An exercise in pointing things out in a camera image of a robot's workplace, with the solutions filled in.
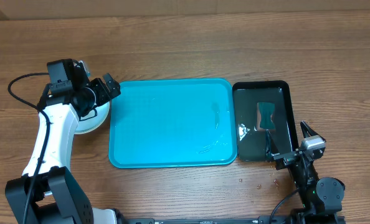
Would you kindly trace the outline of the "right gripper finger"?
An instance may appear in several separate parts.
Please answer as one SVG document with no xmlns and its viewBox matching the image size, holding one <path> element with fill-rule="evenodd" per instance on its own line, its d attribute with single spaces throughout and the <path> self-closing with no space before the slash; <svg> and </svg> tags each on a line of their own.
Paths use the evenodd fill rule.
<svg viewBox="0 0 370 224">
<path fill-rule="evenodd" d="M 300 122 L 301 131 L 303 133 L 304 138 L 316 136 L 318 133 L 315 132 L 313 129 L 309 127 L 309 125 L 305 121 Z"/>
<path fill-rule="evenodd" d="M 265 140 L 265 158 L 267 161 L 274 161 L 274 157 L 279 155 L 279 151 L 269 130 L 265 131 Z"/>
</svg>

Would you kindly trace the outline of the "light blue plastic plate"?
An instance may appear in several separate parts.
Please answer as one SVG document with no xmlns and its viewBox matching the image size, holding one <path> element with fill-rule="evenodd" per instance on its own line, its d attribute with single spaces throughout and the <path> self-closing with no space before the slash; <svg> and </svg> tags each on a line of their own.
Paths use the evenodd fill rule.
<svg viewBox="0 0 370 224">
<path fill-rule="evenodd" d="M 81 117 L 75 134 L 86 134 L 96 130 L 106 120 L 110 111 L 110 102 L 91 110 L 88 115 Z"/>
</svg>

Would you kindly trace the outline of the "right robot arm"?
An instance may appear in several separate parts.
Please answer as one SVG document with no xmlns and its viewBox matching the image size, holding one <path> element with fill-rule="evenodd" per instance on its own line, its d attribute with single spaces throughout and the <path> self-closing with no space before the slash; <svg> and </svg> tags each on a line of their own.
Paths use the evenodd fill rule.
<svg viewBox="0 0 370 224">
<path fill-rule="evenodd" d="M 326 139 L 312 130 L 304 121 L 300 123 L 304 139 L 299 148 L 280 154 L 270 131 L 265 132 L 266 155 L 275 168 L 288 169 L 296 189 L 282 199 L 271 212 L 268 223 L 345 223 L 342 211 L 345 185 L 334 177 L 318 177 L 313 165 L 326 149 Z M 278 209 L 298 194 L 302 208 L 294 208 L 287 216 L 276 216 Z"/>
</svg>

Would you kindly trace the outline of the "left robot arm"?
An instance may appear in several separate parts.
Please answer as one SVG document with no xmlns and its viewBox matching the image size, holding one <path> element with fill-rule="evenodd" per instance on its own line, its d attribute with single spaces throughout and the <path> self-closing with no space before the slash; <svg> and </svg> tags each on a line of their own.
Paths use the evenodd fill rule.
<svg viewBox="0 0 370 224">
<path fill-rule="evenodd" d="M 5 196 L 18 223 L 125 223 L 115 208 L 92 207 L 70 172 L 72 144 L 80 122 L 89 112 L 120 95 L 120 84 L 106 73 L 89 79 L 83 61 L 61 59 L 47 63 L 45 85 L 38 104 L 37 139 L 20 178 L 7 182 Z"/>
</svg>

